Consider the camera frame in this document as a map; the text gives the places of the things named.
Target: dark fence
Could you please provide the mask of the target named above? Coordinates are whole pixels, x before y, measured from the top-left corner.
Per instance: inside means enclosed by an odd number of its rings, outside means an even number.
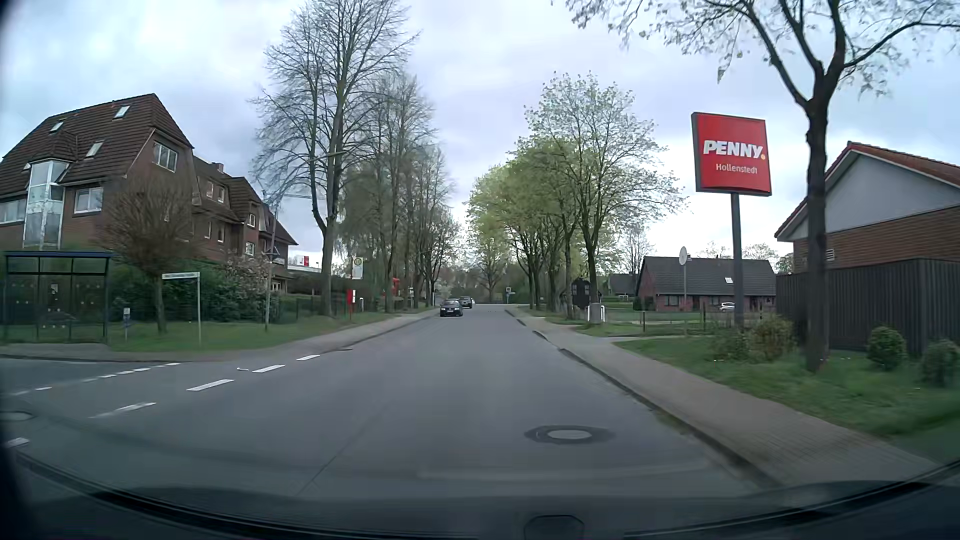
[[[777,276],[777,313],[806,333],[806,273]],[[948,338],[960,342],[960,262],[914,258],[827,271],[829,341],[864,350],[878,326],[897,329],[911,355]]]

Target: car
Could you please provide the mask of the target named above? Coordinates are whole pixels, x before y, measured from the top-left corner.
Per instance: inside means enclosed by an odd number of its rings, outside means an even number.
[[[460,301],[456,298],[444,300],[444,304],[440,306],[440,316],[463,317],[464,310],[460,306]]]

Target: manhole cover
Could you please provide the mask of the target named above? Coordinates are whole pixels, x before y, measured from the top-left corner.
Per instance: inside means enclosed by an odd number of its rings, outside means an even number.
[[[613,438],[612,431],[590,426],[540,426],[523,434],[528,439],[553,444],[588,444]]]
[[[0,410],[0,422],[23,422],[34,415],[22,410]]]

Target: curb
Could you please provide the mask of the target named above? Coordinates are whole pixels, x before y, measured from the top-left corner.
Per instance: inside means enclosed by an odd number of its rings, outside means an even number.
[[[326,353],[330,353],[330,352],[336,351],[337,349],[342,349],[342,348],[344,348],[344,347],[352,347],[353,345],[356,345],[357,343],[361,343],[361,342],[363,342],[363,341],[367,341],[368,339],[373,339],[373,338],[375,338],[375,337],[379,337],[379,336],[381,336],[381,335],[383,335],[383,334],[385,334],[385,333],[390,333],[390,332],[395,331],[395,330],[400,330],[401,328],[406,328],[406,327],[408,327],[408,326],[410,326],[410,325],[412,325],[412,324],[414,324],[414,323],[418,323],[419,321],[422,321],[422,320],[424,320],[424,319],[429,319],[429,318],[430,318],[430,315],[426,315],[426,316],[422,316],[422,317],[410,317],[411,320],[403,323],[402,325],[398,325],[398,326],[395,326],[395,327],[393,327],[393,328],[391,328],[391,329],[387,329],[387,330],[385,330],[385,331],[381,331],[381,332],[378,332],[378,333],[374,333],[374,334],[371,334],[371,335],[367,335],[367,336],[365,336],[365,337],[361,337],[360,339],[357,339],[357,340],[354,340],[354,341],[349,341],[349,342],[346,342],[346,343],[341,343],[341,344],[336,345],[336,346],[334,346],[334,347],[330,347],[330,348],[323,349],[323,350],[319,351],[318,354],[320,354],[320,355],[325,355]],[[287,343],[282,343],[282,344],[280,344],[280,345],[275,345],[275,347],[283,347],[283,346],[286,346],[286,345],[293,345],[293,344],[297,343],[297,341],[288,341]],[[250,352],[250,351],[263,351],[263,350],[264,350],[264,349],[237,349],[237,350],[232,350],[232,351],[217,351],[217,353],[224,353],[224,354],[227,354],[227,353],[247,353],[247,352]],[[161,355],[175,355],[176,353],[163,353],[163,352],[161,352],[161,353],[158,353],[158,354],[161,354]],[[27,359],[27,360],[54,360],[54,361],[60,361],[60,362],[120,362],[120,363],[144,362],[144,363],[154,363],[154,362],[166,361],[166,359],[163,359],[163,358],[161,358],[161,359],[156,359],[156,358],[151,358],[151,359],[143,359],[143,358],[79,358],[79,357],[42,356],[42,355],[12,355],[12,354],[9,354],[9,353],[0,353],[0,358],[18,358],[18,359]],[[207,359],[207,360],[204,360],[204,359],[190,358],[189,356],[187,356],[187,357],[178,357],[178,358],[176,358],[176,361],[179,361],[179,362],[223,362],[223,361],[228,361],[228,360],[231,360],[231,359],[235,359],[235,358],[217,358],[217,359]]]
[[[517,317],[515,314],[511,313],[509,309],[505,309],[505,310],[507,311],[507,313],[510,313],[510,315],[513,316],[517,321],[520,321],[520,318]],[[534,333],[542,337],[543,339],[546,339],[547,342],[549,342],[554,347],[557,347],[557,345],[554,344],[552,341],[550,341],[550,339],[542,332],[534,331]],[[782,488],[784,486],[782,482],[780,482],[779,480],[775,479],[773,476],[764,472],[761,468],[756,466],[753,462],[751,462],[749,459],[744,457],[742,454],[740,454],[736,450],[723,444],[722,442],[717,440],[715,437],[705,432],[704,430],[701,430],[696,425],[688,422],[684,418],[658,405],[656,402],[647,398],[643,394],[640,394],[635,389],[633,389],[630,385],[622,382],[617,377],[595,366],[593,363],[582,358],[581,356],[577,355],[573,351],[564,349],[562,347],[557,347],[557,350],[560,351],[562,355],[576,361],[577,363],[582,364],[584,367],[596,373],[597,375],[602,377],[604,380],[606,380],[613,386],[616,386],[618,389],[626,393],[628,396],[646,405],[651,410],[654,410],[660,414],[668,416],[671,420],[675,421],[677,424],[682,426],[684,430],[688,431],[695,438],[697,438],[698,440],[700,440],[701,442],[709,446],[715,452],[725,457],[730,463],[732,463],[737,468],[738,471],[744,473],[757,486],[764,489],[776,489],[776,488]]]

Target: grass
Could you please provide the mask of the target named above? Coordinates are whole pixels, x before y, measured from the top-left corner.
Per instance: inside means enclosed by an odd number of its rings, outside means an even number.
[[[351,321],[318,315],[303,317],[296,323],[271,325],[269,332],[263,331],[262,323],[204,323],[202,347],[197,344],[197,325],[192,323],[168,323],[164,335],[156,333],[156,324],[136,324],[130,328],[127,341],[124,341],[123,327],[114,325],[110,328],[110,347],[114,351],[139,353],[263,349],[392,316],[379,312],[354,313]]]
[[[960,457],[960,389],[922,385],[915,361],[881,372],[863,353],[833,351],[812,375],[799,351],[770,363],[714,362],[709,342],[691,337],[616,345],[940,461]]]

